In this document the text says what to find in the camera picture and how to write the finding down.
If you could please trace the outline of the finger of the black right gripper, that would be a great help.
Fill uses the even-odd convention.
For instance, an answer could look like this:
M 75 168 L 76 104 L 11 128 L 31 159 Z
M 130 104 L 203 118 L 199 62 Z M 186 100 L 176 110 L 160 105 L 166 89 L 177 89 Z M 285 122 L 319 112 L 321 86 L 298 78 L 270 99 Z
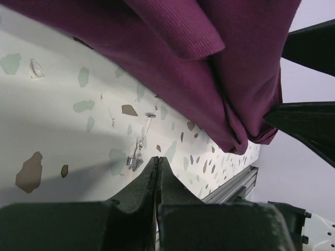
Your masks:
M 334 76 L 334 20 L 290 32 L 282 58 Z
M 284 103 L 274 106 L 263 119 L 334 166 L 333 101 Z

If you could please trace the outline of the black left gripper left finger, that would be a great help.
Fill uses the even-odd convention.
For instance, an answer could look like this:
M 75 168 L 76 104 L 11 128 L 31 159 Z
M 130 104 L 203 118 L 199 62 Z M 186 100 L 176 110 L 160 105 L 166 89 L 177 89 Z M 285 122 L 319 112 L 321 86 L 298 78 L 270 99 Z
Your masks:
M 154 250 L 159 159 L 105 201 L 1 209 L 1 250 Z

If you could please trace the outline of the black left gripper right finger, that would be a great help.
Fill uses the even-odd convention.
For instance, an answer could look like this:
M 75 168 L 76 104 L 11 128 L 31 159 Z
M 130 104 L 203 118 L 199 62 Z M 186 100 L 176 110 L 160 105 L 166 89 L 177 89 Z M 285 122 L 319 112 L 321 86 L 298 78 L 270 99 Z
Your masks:
M 205 204 L 161 157 L 157 176 L 161 250 L 295 250 L 285 220 L 271 205 Z

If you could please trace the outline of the purple cloth mat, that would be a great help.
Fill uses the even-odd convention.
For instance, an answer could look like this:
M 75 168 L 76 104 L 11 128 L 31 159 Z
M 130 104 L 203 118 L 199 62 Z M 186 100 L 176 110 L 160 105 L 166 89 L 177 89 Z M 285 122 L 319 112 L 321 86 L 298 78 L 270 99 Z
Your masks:
M 225 152 L 269 144 L 280 59 L 300 1 L 1 1 L 79 38 Z

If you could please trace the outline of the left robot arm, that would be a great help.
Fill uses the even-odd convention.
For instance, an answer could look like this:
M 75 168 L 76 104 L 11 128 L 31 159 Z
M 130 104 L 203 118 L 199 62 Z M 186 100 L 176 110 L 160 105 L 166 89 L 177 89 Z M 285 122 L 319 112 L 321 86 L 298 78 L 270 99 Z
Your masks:
M 334 250 L 334 223 L 285 203 L 203 202 L 165 157 L 106 201 L 1 208 L 1 250 Z

